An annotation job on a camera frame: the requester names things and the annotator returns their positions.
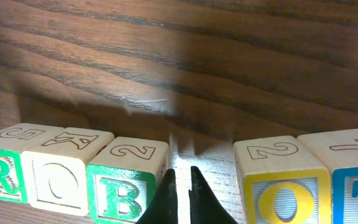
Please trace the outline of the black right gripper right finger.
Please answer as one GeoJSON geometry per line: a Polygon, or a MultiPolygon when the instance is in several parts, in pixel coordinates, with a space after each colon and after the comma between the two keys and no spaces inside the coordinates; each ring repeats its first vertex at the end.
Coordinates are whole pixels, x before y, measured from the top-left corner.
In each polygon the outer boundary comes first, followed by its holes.
{"type": "Polygon", "coordinates": [[[221,206],[196,166],[191,166],[190,198],[191,224],[237,224],[221,206]]]}

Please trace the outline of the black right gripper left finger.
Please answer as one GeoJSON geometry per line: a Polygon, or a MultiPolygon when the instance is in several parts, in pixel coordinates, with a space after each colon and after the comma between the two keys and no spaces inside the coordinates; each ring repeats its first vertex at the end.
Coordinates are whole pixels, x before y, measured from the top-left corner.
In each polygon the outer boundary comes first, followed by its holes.
{"type": "Polygon", "coordinates": [[[168,169],[154,198],[136,224],[177,224],[178,196],[175,171],[168,169]]]}

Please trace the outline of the green B wooden block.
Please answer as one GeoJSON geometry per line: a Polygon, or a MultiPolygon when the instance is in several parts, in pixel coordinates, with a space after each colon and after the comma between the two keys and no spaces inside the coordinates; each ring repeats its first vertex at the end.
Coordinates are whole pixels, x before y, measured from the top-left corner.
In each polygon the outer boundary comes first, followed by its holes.
{"type": "Polygon", "coordinates": [[[168,143],[114,139],[86,166],[92,221],[137,222],[151,203],[168,166],[168,143]]]}

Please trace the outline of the yellow O wooden block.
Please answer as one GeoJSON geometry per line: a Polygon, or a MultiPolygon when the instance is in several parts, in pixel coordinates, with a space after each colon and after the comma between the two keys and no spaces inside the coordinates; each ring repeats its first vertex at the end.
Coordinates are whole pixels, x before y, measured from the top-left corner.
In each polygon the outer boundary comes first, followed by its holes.
{"type": "Polygon", "coordinates": [[[331,174],[292,136],[237,141],[237,183],[247,223],[331,223],[331,174]]]}
{"type": "Polygon", "coordinates": [[[87,215],[86,166],[113,139],[106,131],[65,128],[25,150],[21,162],[30,205],[87,215]]]}

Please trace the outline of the blue T wooden block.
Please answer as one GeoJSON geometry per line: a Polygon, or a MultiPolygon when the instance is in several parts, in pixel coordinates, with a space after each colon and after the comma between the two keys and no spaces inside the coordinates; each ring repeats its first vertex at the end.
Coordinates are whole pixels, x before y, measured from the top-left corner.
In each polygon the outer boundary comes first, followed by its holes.
{"type": "Polygon", "coordinates": [[[297,137],[330,171],[333,223],[358,224],[358,129],[297,137]]]}

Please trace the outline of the green R wooden block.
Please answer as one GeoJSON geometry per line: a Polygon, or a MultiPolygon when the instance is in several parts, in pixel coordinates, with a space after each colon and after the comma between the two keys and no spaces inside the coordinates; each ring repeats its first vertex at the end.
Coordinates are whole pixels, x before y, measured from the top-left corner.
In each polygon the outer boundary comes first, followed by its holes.
{"type": "Polygon", "coordinates": [[[21,154],[63,128],[19,123],[0,130],[0,200],[27,203],[21,154]]]}

